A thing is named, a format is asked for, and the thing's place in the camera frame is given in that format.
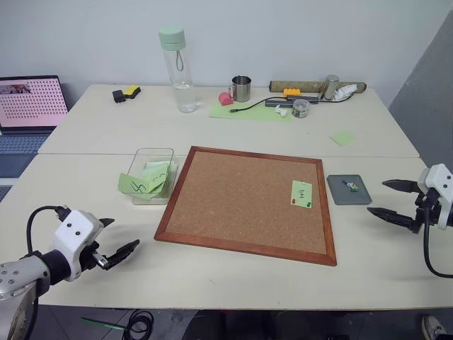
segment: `robotic arm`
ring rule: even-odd
[[[44,210],[40,208],[28,221],[28,255],[15,262],[0,264],[0,340],[30,336],[35,315],[27,327],[27,309],[34,303],[36,311],[38,297],[46,293],[51,285],[62,280],[74,281],[82,271],[96,265],[108,270],[126,259],[139,243],[136,239],[119,248],[112,256],[105,257],[97,252],[99,244],[95,239],[113,219],[98,220],[82,210],[47,208],[54,209],[62,221],[55,232],[53,250],[41,254],[31,247],[31,222],[36,213]]]
[[[415,219],[385,208],[368,208],[368,211],[384,221],[406,227],[415,234],[424,224],[423,254],[426,266],[436,276],[453,278],[453,275],[436,271],[429,255],[430,226],[437,225],[442,230],[447,226],[453,227],[453,174],[444,164],[438,164],[423,170],[418,182],[393,179],[382,184],[398,191],[418,193]]]

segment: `metal cylinder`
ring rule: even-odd
[[[324,82],[323,89],[321,91],[319,99],[331,101],[333,97],[335,97],[335,90],[337,89],[337,84],[339,81],[340,79],[336,75],[329,74],[326,77],[326,81]]]
[[[250,87],[252,79],[247,76],[235,76],[233,84],[229,87],[228,93],[234,101],[245,103],[250,99]]]

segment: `black eraser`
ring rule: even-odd
[[[123,101],[126,101],[126,97],[121,90],[112,92],[112,95],[113,95],[113,100],[116,103],[122,103]]]

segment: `gray wall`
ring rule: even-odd
[[[453,171],[453,11],[389,110],[428,166]]]
[[[92,83],[168,84],[159,26],[185,28],[193,81],[366,81],[389,105],[452,0],[3,0],[0,75],[58,74],[73,103]]]

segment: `yellow block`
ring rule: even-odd
[[[284,89],[283,90],[283,96],[288,97],[288,96],[300,96],[300,90],[299,89]]]

